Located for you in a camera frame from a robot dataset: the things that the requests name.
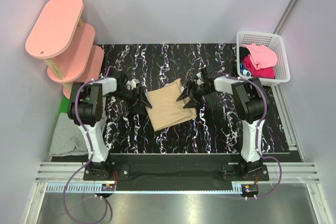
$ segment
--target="black and white patterned surface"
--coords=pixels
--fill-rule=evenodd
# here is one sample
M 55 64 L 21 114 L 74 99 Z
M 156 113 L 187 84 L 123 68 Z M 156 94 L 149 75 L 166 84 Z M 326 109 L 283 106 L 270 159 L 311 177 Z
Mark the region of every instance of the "black and white patterned surface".
M 140 80 L 147 91 L 181 78 L 193 78 L 198 69 L 237 75 L 236 44 L 101 45 L 102 73 L 112 65 L 129 78 Z M 271 88 L 265 87 L 270 106 L 262 130 L 263 152 L 289 152 Z M 213 93 L 196 110 L 197 118 L 154 132 L 147 115 L 130 114 L 125 102 L 108 95 L 107 124 L 103 133 L 111 153 L 235 153 L 243 140 L 230 94 Z

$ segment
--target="cable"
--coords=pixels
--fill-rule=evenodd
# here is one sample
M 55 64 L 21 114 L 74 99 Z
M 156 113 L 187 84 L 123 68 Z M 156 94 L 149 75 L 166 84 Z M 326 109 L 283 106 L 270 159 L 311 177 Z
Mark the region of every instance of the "cable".
M 260 152 L 260 150 L 258 148 L 258 136 L 259 136 L 260 124 L 265 119 L 266 113 L 267 113 L 267 102 L 266 102 L 266 98 L 264 96 L 264 93 L 262 92 L 261 88 L 258 85 L 256 85 L 254 82 L 252 82 L 252 81 L 250 81 L 248 79 L 243 79 L 243 78 L 240 78 L 240 77 L 238 77 L 238 78 L 236 78 L 236 77 L 230 77 L 228 74 L 220 73 L 220 72 L 218 72 L 218 74 L 220 74 L 221 76 L 223 76 L 223 77 L 225 77 L 225 78 L 227 78 L 229 80 L 245 81 L 245 82 L 251 84 L 253 87 L 255 87 L 257 89 L 257 91 L 261 94 L 262 100 L 264 102 L 264 113 L 261 116 L 261 118 L 259 119 L 259 121 L 257 123 L 257 127 L 256 127 L 256 141 L 255 141 L 256 151 L 257 151 L 258 155 L 260 156 L 260 158 L 262 158 L 262 159 L 272 159 L 272 160 L 274 160 L 275 162 L 278 163 L 278 166 L 279 166 L 279 180 L 278 180 L 278 183 L 276 184 L 275 188 L 272 191 L 270 191 L 269 193 L 267 193 L 265 195 L 259 196 L 258 198 L 266 198 L 268 196 L 271 196 L 273 193 L 275 193 L 275 191 L 280 186 L 281 179 L 282 179 L 282 167 L 281 167 L 280 161 L 277 158 L 272 157 L 272 156 L 264 157 L 261 154 L 261 152 Z
M 80 202 L 76 203 L 74 206 L 68 208 L 68 210 L 72 211 L 73 209 L 75 209 L 76 207 L 78 207 L 79 205 L 81 205 L 82 203 L 84 203 L 84 202 L 86 202 L 86 201 L 88 201 L 89 199 L 92 199 L 92 198 L 96 198 L 96 196 L 93 195 L 93 196 L 86 197 L 86 198 L 82 199 Z M 50 207 L 51 207 L 51 210 L 53 211 L 54 215 L 62 216 L 62 215 L 66 214 L 65 211 L 61 212 L 61 213 L 57 213 L 57 211 L 55 210 L 55 208 L 52 205 Z
M 228 174 L 228 175 L 236 175 L 236 174 L 239 173 L 239 171 L 237 171 L 237 172 L 235 172 L 235 173 L 230 173 L 230 172 L 227 172 L 227 171 L 225 171 L 225 170 L 219 170 L 218 172 L 220 172 L 220 173 L 225 173 L 225 174 Z
M 115 193 L 116 192 L 115 190 L 117 188 L 118 173 L 117 173 L 117 171 L 115 171 L 115 174 L 114 174 L 114 172 L 112 174 L 113 174 L 114 185 L 112 186 L 112 188 L 105 188 L 105 191 L 111 191 L 111 192 Z
M 78 174 L 83 168 L 85 168 L 85 167 L 92 161 L 92 159 L 93 159 L 93 152 L 94 152 L 94 149 L 93 149 L 92 141 L 91 141 L 91 138 L 90 138 L 88 129 L 85 127 L 85 125 L 83 124 L 83 122 L 82 122 L 82 120 L 80 119 L 79 114 L 78 114 L 78 101 L 79 101 L 80 93 L 81 93 L 82 89 L 83 89 L 86 85 L 88 85 L 88 84 L 90 84 L 90 83 L 93 83 L 93 82 L 96 82 L 96 81 L 100 81 L 100 80 L 105 79 L 105 77 L 108 76 L 110 69 L 111 69 L 111 66 L 108 67 L 107 72 L 106 72 L 106 74 L 105 74 L 104 77 L 102 77 L 102 78 L 98 78 L 98 79 L 96 79 L 96 80 L 87 81 L 87 82 L 85 82 L 82 86 L 80 86 L 80 88 L 78 89 L 78 92 L 77 92 L 77 94 L 76 94 L 76 98 L 75 98 L 75 114 L 76 114 L 76 118 L 77 118 L 77 121 L 79 122 L 80 126 L 83 127 L 83 129 L 84 129 L 84 131 L 85 131 L 85 133 L 86 133 L 86 136 L 87 136 L 87 138 L 88 138 L 88 142 L 89 142 L 89 145 L 90 145 L 90 153 L 89 153 L 89 155 L 91 154 L 91 156 L 89 157 L 89 160 L 88 160 L 84 165 L 82 165 L 77 171 L 75 171 L 74 174 L 72 174 L 72 175 L 70 176 L 70 178 L 69 178 L 69 180 L 67 181 L 67 183 L 65 184 L 65 187 L 64 187 L 64 190 L 63 190 L 63 206 L 64 206 L 64 210 L 65 210 L 66 214 L 69 216 L 69 218 L 70 218 L 72 221 L 74 221 L 74 222 L 76 222 L 76 223 L 78 223 L 78 224 L 99 224 L 99 223 L 102 222 L 103 219 L 106 217 L 107 212 L 108 212 L 108 208 L 109 208 L 109 202 L 108 202 L 105 198 L 103 198 L 102 196 L 100 196 L 100 200 L 103 200 L 103 201 L 105 202 L 105 212 L 104 212 L 103 216 L 102 216 L 98 221 L 95 221 L 95 222 L 82 222 L 82 221 L 80 221 L 80 220 L 77 220 L 77 219 L 75 219 L 75 218 L 71 215 L 69 209 L 67 208 L 67 204 L 66 204 L 66 190 L 68 189 L 68 185 L 69 185 L 69 183 L 71 182 L 71 180 L 75 177 L 75 175 Z
M 257 184 L 258 184 L 258 180 L 259 180 L 259 178 L 258 178 L 258 174 L 256 174 L 256 176 L 255 176 L 255 177 L 256 177 L 256 180 L 254 181 L 254 183 L 253 183 L 253 184 L 254 184 L 254 185 L 257 185 Z

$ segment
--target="metal floor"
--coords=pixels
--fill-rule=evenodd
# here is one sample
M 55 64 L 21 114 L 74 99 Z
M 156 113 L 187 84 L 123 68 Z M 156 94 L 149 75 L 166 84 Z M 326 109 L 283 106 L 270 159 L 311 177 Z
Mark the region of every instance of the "metal floor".
M 269 192 L 271 185 L 260 185 L 260 195 Z M 90 194 L 68 194 L 71 214 L 83 222 L 101 218 L 105 206 L 98 199 L 78 204 Z M 318 223 L 304 184 L 282 184 L 270 197 L 244 201 L 236 195 L 139 195 L 115 194 L 108 198 L 110 213 L 102 223 L 115 224 L 292 224 Z M 38 224 L 72 222 L 65 214 L 62 194 L 46 193 Z

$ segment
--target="blue item in basket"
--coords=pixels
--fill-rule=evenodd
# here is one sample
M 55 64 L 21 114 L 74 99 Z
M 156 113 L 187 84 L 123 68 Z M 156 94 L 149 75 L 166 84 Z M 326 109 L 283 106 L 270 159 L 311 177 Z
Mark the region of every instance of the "blue item in basket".
M 251 72 L 247 68 L 245 68 L 242 63 L 240 63 L 240 73 L 243 76 L 251 76 Z

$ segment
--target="beige cloth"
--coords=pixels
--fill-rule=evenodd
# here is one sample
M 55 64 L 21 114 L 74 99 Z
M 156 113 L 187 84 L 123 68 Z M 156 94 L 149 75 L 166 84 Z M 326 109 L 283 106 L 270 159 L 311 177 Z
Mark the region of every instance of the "beige cloth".
M 146 109 L 154 131 L 196 118 L 196 110 L 194 108 L 183 108 L 190 101 L 190 98 L 179 102 L 176 101 L 181 94 L 181 87 L 181 79 L 177 79 L 163 88 L 147 93 L 147 98 L 153 108 L 146 107 Z

